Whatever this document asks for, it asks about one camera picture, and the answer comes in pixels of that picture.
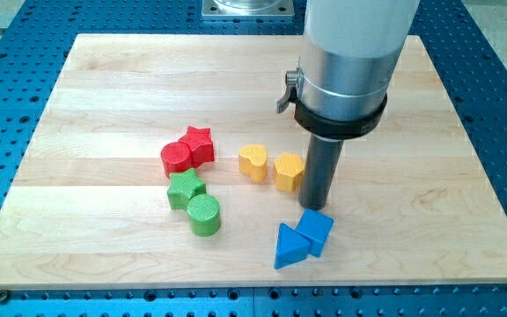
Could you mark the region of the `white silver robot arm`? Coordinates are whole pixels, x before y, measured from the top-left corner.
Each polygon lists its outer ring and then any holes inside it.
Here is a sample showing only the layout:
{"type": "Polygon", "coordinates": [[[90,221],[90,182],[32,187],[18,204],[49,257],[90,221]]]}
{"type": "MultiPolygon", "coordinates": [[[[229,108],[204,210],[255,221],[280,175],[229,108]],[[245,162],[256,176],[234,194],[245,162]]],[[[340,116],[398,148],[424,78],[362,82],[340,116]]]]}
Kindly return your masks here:
{"type": "Polygon", "coordinates": [[[309,0],[298,66],[276,103],[304,129],[345,140],[371,132],[408,36],[416,0],[309,0]]]}

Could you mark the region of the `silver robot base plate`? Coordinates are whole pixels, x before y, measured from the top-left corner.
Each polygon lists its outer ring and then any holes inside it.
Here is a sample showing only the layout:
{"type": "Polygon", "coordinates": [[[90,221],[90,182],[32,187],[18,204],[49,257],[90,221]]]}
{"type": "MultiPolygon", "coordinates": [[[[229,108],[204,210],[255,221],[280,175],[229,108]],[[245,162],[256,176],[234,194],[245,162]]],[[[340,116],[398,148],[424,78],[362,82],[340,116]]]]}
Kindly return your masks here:
{"type": "Polygon", "coordinates": [[[203,0],[203,18],[291,18],[292,0],[203,0]]]}

